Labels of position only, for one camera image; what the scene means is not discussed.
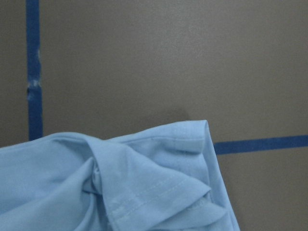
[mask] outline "blue tape strip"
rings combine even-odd
[[[26,0],[29,140],[43,136],[39,61],[39,0]]]
[[[248,141],[228,141],[214,144],[215,152],[217,155],[257,152],[284,148],[298,148],[306,146],[308,146],[308,135]]]

